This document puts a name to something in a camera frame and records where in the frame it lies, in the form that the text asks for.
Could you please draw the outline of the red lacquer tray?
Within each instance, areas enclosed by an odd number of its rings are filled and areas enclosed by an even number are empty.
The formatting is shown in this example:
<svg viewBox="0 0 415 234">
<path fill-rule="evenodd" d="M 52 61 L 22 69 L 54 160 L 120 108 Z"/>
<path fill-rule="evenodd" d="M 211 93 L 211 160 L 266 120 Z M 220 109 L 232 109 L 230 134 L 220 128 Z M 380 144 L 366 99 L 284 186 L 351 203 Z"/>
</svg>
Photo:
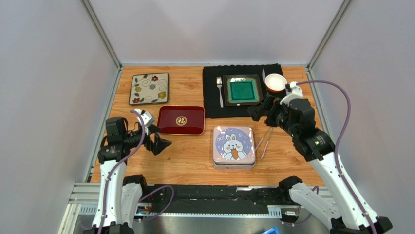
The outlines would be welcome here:
<svg viewBox="0 0 415 234">
<path fill-rule="evenodd" d="M 200 135 L 205 129 L 205 109 L 201 106 L 163 106 L 157 126 L 160 133 L 170 135 Z"/>
</svg>

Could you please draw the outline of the silver tin lid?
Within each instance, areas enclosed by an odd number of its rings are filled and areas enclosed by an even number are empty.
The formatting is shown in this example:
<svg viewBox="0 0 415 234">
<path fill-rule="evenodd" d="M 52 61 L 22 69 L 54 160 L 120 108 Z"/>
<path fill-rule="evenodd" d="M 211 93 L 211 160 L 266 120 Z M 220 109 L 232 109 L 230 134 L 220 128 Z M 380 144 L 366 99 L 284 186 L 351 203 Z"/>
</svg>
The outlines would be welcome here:
<svg viewBox="0 0 415 234">
<path fill-rule="evenodd" d="M 247 126 L 216 126 L 213 128 L 213 162 L 218 164 L 256 163 L 253 130 Z"/>
</svg>

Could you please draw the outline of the pink metal tin box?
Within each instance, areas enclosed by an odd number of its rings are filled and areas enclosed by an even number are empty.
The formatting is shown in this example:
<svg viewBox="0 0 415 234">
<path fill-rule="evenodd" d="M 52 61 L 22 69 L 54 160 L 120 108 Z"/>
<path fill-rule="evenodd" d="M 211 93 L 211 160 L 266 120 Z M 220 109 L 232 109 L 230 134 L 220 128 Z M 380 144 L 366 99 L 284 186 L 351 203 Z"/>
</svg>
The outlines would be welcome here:
<svg viewBox="0 0 415 234">
<path fill-rule="evenodd" d="M 248 171 L 248 170 L 252 170 L 255 165 L 256 163 L 251 163 L 251 164 L 235 164 L 235 163 L 218 164 L 216 162 L 213 163 L 214 168 L 216 170 L 221 170 L 221 171 Z"/>
</svg>

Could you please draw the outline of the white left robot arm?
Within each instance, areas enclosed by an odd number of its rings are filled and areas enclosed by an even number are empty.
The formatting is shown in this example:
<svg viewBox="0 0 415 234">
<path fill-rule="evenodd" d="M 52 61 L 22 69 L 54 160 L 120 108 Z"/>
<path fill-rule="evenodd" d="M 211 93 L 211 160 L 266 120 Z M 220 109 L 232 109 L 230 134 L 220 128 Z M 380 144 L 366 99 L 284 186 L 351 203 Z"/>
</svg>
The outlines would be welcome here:
<svg viewBox="0 0 415 234">
<path fill-rule="evenodd" d="M 147 182 L 143 175 L 125 176 L 128 158 L 141 146 L 154 155 L 171 145 L 159 136 L 160 128 L 148 112 L 138 115 L 138 130 L 128 131 L 123 117 L 105 122 L 103 138 L 97 158 L 101 182 L 98 206 L 91 228 L 85 234 L 133 234 L 132 224 L 137 204 L 143 196 Z"/>
</svg>

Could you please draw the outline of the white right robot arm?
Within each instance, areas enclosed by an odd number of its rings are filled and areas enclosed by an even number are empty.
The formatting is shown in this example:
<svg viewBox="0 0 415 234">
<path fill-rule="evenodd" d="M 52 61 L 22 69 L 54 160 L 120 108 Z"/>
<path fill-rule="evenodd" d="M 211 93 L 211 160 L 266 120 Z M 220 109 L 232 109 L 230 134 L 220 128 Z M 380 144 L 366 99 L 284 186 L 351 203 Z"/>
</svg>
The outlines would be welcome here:
<svg viewBox="0 0 415 234">
<path fill-rule="evenodd" d="M 358 192 L 338 156 L 330 136 L 316 127 L 315 109 L 307 99 L 294 99 L 288 104 L 266 95 L 248 108 L 254 121 L 266 116 L 269 127 L 280 127 L 306 162 L 324 181 L 334 202 L 330 203 L 312 192 L 297 176 L 279 182 L 283 200 L 305 207 L 332 234 L 384 234 L 393 225 L 389 218 L 379 216 Z"/>
</svg>

